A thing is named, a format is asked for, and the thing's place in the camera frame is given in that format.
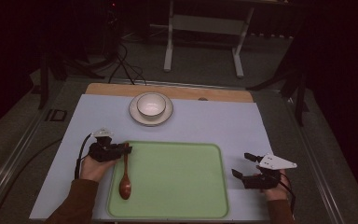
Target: metal rail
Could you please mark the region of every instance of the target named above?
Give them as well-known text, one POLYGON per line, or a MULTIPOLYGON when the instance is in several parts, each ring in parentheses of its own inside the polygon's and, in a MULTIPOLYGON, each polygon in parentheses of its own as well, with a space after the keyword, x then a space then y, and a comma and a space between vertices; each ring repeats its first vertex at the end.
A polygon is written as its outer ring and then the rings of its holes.
POLYGON ((284 104, 288 110, 288 114, 290 115, 290 119, 298 132, 299 138, 304 145, 307 153, 307 159, 310 162, 310 171, 312 172, 313 178, 315 179, 316 186, 320 191, 322 200, 324 201, 324 206, 330 216, 332 223, 344 224, 345 221, 339 211, 336 200, 333 197, 332 190, 330 189, 329 184, 327 183, 326 178, 324 177, 324 173, 322 171, 321 166, 319 165, 318 160, 316 159, 316 155, 313 153, 312 146, 310 145, 310 140, 305 134, 304 130, 298 125, 295 114, 293 112, 293 103, 291 103, 287 98, 282 98, 284 100, 284 104))
POLYGON ((5 163, 0 168, 0 200, 1 196, 5 191, 7 184, 10 182, 11 177, 14 174, 19 162, 21 161, 22 156, 25 154, 28 146, 30 145, 31 141, 34 138, 34 134, 39 127, 40 122, 48 113, 52 103, 58 96, 61 88, 63 86, 63 82, 56 81, 54 82, 51 90, 50 96, 45 104, 44 108, 41 110, 36 111, 33 120, 31 121, 30 125, 25 130, 24 134, 22 135, 21 139, 19 140, 18 144, 14 147, 12 153, 8 156, 5 163))

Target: white plate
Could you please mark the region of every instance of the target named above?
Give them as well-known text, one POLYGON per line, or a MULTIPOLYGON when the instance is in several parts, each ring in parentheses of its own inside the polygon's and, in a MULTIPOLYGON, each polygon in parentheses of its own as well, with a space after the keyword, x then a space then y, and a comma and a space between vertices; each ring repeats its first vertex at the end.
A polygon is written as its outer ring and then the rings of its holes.
POLYGON ((170 98, 168 98, 166 95, 158 93, 158 92, 145 92, 140 95, 135 96, 135 98, 132 99, 130 103, 130 114, 133 119, 140 122, 141 124, 145 126, 157 126, 161 123, 163 123, 165 120, 167 120, 173 112, 173 104, 170 98), (141 112, 139 112, 137 107, 137 102, 139 98, 141 98, 143 95, 146 94, 157 94, 160 95, 165 100, 165 110, 162 112, 161 116, 158 116, 158 118, 145 118, 141 112))

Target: dark background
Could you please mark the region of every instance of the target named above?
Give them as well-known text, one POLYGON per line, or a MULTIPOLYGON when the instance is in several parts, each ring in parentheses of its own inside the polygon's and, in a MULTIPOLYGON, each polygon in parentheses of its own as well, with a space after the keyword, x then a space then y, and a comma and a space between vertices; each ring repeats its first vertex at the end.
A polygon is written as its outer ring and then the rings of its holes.
MULTIPOLYGON (((117 17, 144 36, 150 22, 167 22, 168 1, 117 3, 121 7, 117 17)), ((69 1, 0 1, 0 118, 32 88, 29 74, 40 66, 41 37, 47 37, 54 48, 70 57, 83 60, 87 48, 101 47, 95 44, 101 37, 91 34, 101 34, 101 29, 93 29, 103 26, 104 11, 90 6, 95 5, 87 1, 75 6, 69 1), (74 8, 83 14, 90 8, 89 18, 94 19, 76 16, 74 8)), ((228 12, 222 8, 210 6, 200 13, 225 16, 228 12)), ((194 8, 179 6, 179 10, 191 12, 194 8)), ((269 17, 274 11, 273 7, 257 10, 250 31, 267 35, 298 31, 284 60, 307 74, 307 86, 313 90, 358 181, 358 2, 316 1, 315 10, 305 20, 301 19, 304 14, 279 10, 279 18, 296 18, 288 30, 269 17)))

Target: white table surface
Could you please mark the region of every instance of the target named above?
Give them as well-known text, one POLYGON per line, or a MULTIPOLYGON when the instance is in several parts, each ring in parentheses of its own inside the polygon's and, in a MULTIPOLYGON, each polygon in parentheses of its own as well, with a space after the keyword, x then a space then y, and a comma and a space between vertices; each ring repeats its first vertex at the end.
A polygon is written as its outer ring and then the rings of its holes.
MULTIPOLYGON (((257 156, 272 153, 255 103, 172 100, 173 113, 170 119, 157 127, 145 127, 131 118, 131 100, 132 97, 124 96, 82 95, 30 219, 46 219, 66 198, 85 137, 102 127, 114 133, 114 143, 144 140, 217 144, 222 150, 229 212, 226 217, 216 220, 269 219, 264 196, 256 189, 245 189, 241 181, 231 174, 231 169, 244 175, 259 173, 255 169, 256 163, 247 161, 243 153, 249 152, 257 156)), ((91 137, 85 145, 84 155, 93 142, 95 139, 91 137)), ((110 217, 106 212, 112 174, 113 169, 107 172, 100 183, 93 210, 95 220, 123 220, 110 217)))

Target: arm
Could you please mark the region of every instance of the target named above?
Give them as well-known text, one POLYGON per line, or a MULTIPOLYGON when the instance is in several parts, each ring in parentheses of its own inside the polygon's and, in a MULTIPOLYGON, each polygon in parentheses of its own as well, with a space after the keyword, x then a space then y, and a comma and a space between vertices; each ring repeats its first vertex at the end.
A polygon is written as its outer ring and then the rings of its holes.
POLYGON ((46 220, 48 224, 90 223, 98 185, 108 168, 116 161, 97 162, 87 156, 80 178, 73 180, 67 198, 46 220))
MULTIPOLYGON (((284 175, 282 176, 282 182, 286 186, 289 185, 284 175)), ((263 192, 266 195, 271 224, 294 224, 295 220, 287 201, 287 190, 281 184, 278 184, 276 188, 264 189, 263 192)))

